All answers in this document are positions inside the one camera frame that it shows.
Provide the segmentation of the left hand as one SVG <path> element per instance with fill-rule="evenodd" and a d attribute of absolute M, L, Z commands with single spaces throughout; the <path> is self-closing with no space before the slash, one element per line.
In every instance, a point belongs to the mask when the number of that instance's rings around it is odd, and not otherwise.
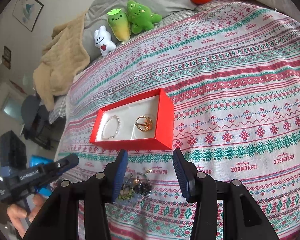
<path fill-rule="evenodd" d="M 35 194 L 32 200 L 34 208 L 30 213 L 27 213 L 25 209 L 16 204 L 12 204 L 7 208 L 7 215 L 21 238 L 23 238 L 26 233 L 26 229 L 22 225 L 21 219 L 28 218 L 29 221 L 32 222 L 46 202 L 46 198 L 44 198 L 41 194 Z"/>

